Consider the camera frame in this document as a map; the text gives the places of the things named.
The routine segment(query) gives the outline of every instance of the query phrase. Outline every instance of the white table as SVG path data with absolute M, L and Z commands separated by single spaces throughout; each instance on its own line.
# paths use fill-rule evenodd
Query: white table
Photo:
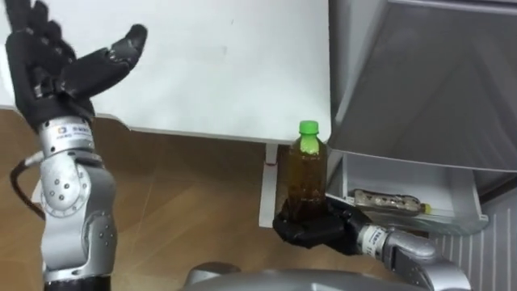
M 99 116 L 137 131 L 266 143 L 259 224 L 271 225 L 277 145 L 297 138 L 300 120 L 317 120 L 322 140 L 330 135 L 327 1 L 47 3 L 78 56 L 109 46 L 134 23 L 149 29 L 136 69 L 93 99 Z M 0 21 L 5 42 L 10 29 Z M 14 109 L 2 54 L 0 108 Z

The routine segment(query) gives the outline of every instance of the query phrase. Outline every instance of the plastic bottle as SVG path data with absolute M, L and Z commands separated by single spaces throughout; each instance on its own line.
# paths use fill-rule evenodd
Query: plastic bottle
M 324 216 L 326 146 L 317 138 L 316 121 L 300 122 L 300 138 L 289 149 L 288 218 L 302 222 Z

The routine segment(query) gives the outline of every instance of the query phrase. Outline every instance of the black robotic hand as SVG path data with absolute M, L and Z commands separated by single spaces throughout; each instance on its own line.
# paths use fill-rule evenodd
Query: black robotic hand
M 147 30 L 137 24 L 110 48 L 79 59 L 61 37 L 60 26 L 48 19 L 40 1 L 5 0 L 12 33 L 6 52 L 16 107 L 29 125 L 62 117 L 95 115 L 90 97 L 120 82 L 142 54 Z
M 355 206 L 327 197 L 329 214 L 313 221 L 292 223 L 287 219 L 288 202 L 273 221 L 276 233 L 294 246 L 311 248 L 325 244 L 344 255 L 359 255 L 357 239 L 372 221 Z

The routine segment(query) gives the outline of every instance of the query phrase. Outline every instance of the black cable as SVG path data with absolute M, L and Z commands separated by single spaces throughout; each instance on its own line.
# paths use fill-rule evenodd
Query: black cable
M 10 178 L 11 178 L 11 187 L 15 191 L 18 198 L 30 209 L 32 212 L 34 212 L 37 216 L 39 216 L 41 219 L 45 220 L 45 214 L 41 209 L 38 208 L 30 199 L 27 198 L 25 193 L 23 193 L 22 189 L 20 188 L 18 184 L 18 177 L 27 169 L 27 166 L 25 165 L 25 160 L 22 160 L 21 162 L 16 165 L 14 169 L 11 170 Z

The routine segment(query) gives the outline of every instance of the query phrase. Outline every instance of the wooden floor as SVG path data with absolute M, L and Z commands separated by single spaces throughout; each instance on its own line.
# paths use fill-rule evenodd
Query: wooden floor
M 114 290 L 176 290 L 190 268 L 207 261 L 247 271 L 331 268 L 395 279 L 373 259 L 292 247 L 273 230 L 258 228 L 261 144 L 129 132 L 102 119 L 94 131 L 118 187 Z M 20 117 L 6 111 L 0 111 L 0 138 L 0 285 L 42 290 L 44 223 L 15 197 L 8 179 L 21 158 L 38 150 L 37 140 Z M 281 159 L 281 192 L 284 165 Z M 37 169 L 23 175 L 26 192 L 38 176 Z

